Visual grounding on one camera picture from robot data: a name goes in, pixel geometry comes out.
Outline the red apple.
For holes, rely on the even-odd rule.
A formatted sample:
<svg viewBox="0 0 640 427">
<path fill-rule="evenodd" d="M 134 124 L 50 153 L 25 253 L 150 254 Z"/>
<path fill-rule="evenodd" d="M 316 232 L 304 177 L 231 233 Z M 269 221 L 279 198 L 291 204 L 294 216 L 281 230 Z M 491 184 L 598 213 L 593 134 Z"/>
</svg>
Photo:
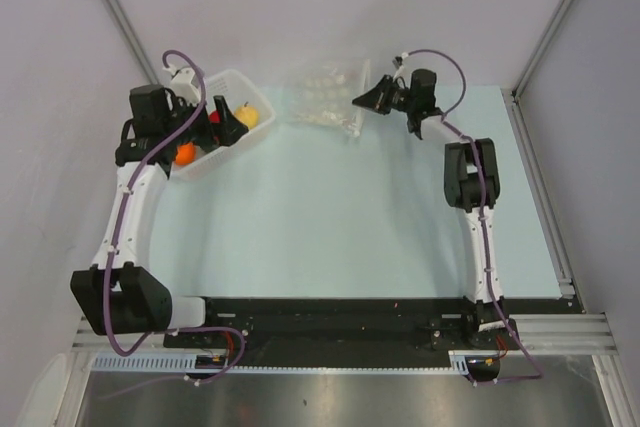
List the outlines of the red apple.
<svg viewBox="0 0 640 427">
<path fill-rule="evenodd" d="M 217 111 L 212 111 L 209 115 L 208 115 L 209 121 L 211 123 L 219 123 L 220 122 L 220 116 L 219 113 Z"/>
</svg>

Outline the yellow pear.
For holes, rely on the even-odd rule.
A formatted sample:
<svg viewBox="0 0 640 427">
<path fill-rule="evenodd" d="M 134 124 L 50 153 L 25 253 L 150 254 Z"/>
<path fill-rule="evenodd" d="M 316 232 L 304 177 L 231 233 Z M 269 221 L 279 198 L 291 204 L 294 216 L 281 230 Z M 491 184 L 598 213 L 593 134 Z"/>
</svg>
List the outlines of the yellow pear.
<svg viewBox="0 0 640 427">
<path fill-rule="evenodd" d="M 249 130 L 254 129 L 260 123 L 259 110 L 252 104 L 245 102 L 234 111 L 234 116 Z"/>
</svg>

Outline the white plastic basket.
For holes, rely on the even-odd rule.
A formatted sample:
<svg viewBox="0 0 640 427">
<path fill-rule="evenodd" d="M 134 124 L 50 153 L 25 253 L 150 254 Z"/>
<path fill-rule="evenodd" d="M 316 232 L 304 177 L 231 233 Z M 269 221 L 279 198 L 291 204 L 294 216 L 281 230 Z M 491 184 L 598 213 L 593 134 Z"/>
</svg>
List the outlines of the white plastic basket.
<svg viewBox="0 0 640 427">
<path fill-rule="evenodd" d="M 194 181 L 247 152 L 264 140 L 276 113 L 267 97 L 244 74 L 226 69 L 205 79 L 207 105 L 204 119 L 213 133 L 213 149 L 192 139 L 191 148 L 178 150 L 179 162 L 171 176 Z"/>
</svg>

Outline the clear dotted zip bag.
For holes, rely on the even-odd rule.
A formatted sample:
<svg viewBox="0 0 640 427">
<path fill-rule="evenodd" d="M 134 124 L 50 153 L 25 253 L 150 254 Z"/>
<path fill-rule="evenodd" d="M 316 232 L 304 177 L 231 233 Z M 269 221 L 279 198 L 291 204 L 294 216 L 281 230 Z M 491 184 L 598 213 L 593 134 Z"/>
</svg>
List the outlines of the clear dotted zip bag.
<svg viewBox="0 0 640 427">
<path fill-rule="evenodd" d="M 369 87 L 370 72 L 367 58 L 323 59 L 297 66 L 283 86 L 285 118 L 359 138 L 364 111 L 352 101 Z"/>
</svg>

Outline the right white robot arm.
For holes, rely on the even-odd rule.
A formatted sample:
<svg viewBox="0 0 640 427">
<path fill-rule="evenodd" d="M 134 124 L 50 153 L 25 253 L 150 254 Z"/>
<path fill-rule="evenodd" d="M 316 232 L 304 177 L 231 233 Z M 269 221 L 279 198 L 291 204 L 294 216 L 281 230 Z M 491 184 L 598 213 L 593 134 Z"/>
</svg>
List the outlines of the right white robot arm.
<svg viewBox="0 0 640 427">
<path fill-rule="evenodd" d="M 436 82 L 436 73 L 427 69 L 415 70 L 409 84 L 385 75 L 352 104 L 379 115 L 402 112 L 408 132 L 417 138 L 427 130 L 444 138 L 445 200 L 460 216 L 470 257 L 461 335 L 469 346 L 484 348 L 507 324 L 493 240 L 494 208 L 501 192 L 496 148 L 491 139 L 474 139 L 448 120 L 436 106 Z"/>
</svg>

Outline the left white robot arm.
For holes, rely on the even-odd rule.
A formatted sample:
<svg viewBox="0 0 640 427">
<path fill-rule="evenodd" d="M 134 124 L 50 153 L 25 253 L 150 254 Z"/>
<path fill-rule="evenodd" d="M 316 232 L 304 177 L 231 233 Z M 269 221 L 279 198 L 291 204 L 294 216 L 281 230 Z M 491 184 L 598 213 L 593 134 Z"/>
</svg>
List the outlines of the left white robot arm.
<svg viewBox="0 0 640 427">
<path fill-rule="evenodd" d="M 201 297 L 180 297 L 151 273 L 151 234 L 160 197 L 181 147 L 205 153 L 230 147 L 249 129 L 224 96 L 214 108 L 193 104 L 158 84 L 129 94 L 131 116 L 115 150 L 116 196 L 99 250 L 86 270 L 73 272 L 70 289 L 93 331 L 134 334 L 186 329 L 197 345 L 214 344 L 221 323 Z"/>
</svg>

